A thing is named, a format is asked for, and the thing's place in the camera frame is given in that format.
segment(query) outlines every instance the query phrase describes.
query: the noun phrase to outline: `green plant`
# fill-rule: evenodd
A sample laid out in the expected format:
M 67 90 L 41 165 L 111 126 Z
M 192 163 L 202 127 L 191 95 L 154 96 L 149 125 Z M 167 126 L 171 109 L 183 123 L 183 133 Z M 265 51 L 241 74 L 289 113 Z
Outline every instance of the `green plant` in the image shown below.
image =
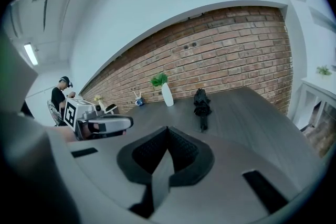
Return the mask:
M 168 81 L 168 77 L 165 73 L 159 73 L 154 78 L 151 79 L 151 83 L 154 87 L 162 86 Z
M 331 72 L 327 66 L 317 67 L 317 72 L 322 75 L 331 75 Z

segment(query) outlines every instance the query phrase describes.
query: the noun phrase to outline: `black cap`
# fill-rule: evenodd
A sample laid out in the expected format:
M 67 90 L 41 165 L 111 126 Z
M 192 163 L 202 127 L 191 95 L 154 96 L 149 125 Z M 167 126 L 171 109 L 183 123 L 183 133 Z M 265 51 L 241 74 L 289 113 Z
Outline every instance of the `black cap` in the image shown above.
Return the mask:
M 61 80 L 65 81 L 65 82 L 68 84 L 68 87 L 72 87 L 72 83 L 70 82 L 70 80 L 69 80 L 68 77 L 66 77 L 66 76 L 61 77 L 61 78 L 59 79 L 59 81 L 61 81 Z

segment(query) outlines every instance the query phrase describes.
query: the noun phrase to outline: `chair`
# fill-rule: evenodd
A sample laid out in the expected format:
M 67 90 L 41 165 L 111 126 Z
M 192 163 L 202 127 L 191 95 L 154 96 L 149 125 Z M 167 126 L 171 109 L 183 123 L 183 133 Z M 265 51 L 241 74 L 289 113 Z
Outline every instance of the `chair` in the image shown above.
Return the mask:
M 58 112 L 53 104 L 53 102 L 50 100 L 47 101 L 49 112 L 54 119 L 57 126 L 62 126 L 65 122 L 62 119 L 62 115 L 60 112 Z

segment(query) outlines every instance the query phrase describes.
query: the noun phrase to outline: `white vase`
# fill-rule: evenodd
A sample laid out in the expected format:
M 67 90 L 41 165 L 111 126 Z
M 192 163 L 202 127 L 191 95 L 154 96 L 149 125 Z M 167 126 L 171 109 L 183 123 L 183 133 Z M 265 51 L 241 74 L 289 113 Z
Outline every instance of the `white vase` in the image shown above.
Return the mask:
M 161 92 L 166 105 L 172 106 L 174 104 L 174 100 L 167 83 L 162 85 Z
M 98 100 L 98 104 L 100 105 L 100 108 L 102 109 L 102 111 L 105 111 L 106 107 L 105 107 L 103 101 L 102 100 Z

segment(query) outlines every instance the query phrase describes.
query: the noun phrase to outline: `man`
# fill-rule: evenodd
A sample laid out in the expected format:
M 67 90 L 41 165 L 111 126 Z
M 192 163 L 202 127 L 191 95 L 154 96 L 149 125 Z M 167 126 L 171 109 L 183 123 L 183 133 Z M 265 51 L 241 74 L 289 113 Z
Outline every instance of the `man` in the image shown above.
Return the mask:
M 72 87 L 72 83 L 70 82 L 68 77 L 61 77 L 58 81 L 58 84 L 56 87 L 53 88 L 53 91 L 51 92 L 51 101 L 54 104 L 56 110 L 61 113 L 62 119 L 64 117 L 64 110 L 65 110 L 65 104 L 66 104 L 66 98 L 62 91 L 64 91 L 66 88 Z M 75 92 L 71 92 L 67 95 L 68 98 L 74 98 L 76 95 Z

